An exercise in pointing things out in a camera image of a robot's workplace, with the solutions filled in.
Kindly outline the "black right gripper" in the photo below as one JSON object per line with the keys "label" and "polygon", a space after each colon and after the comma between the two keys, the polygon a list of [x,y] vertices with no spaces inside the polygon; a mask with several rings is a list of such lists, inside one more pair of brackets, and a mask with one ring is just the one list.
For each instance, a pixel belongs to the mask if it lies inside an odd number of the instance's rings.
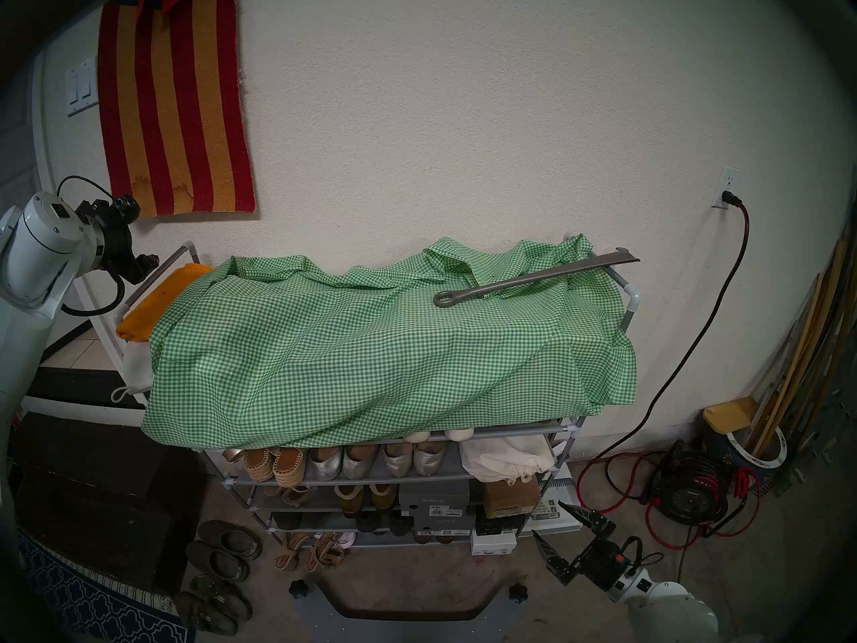
{"label": "black right gripper", "polygon": [[602,513],[558,502],[560,508],[568,512],[574,519],[588,528],[595,539],[585,548],[575,561],[569,562],[563,558],[538,533],[534,540],[540,557],[547,569],[563,586],[581,575],[603,592],[623,590],[635,574],[635,558],[626,553],[629,546],[635,544],[635,537],[626,539],[623,545],[617,545],[609,540],[616,530],[616,525]]}

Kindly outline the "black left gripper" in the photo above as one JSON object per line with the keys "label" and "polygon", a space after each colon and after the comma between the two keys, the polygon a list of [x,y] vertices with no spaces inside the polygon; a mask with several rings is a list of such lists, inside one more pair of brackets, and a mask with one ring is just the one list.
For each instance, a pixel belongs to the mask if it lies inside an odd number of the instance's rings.
{"label": "black left gripper", "polygon": [[104,247],[99,269],[130,284],[139,284],[159,266],[159,257],[135,256],[132,252],[132,237],[127,224],[107,222],[101,225]]}

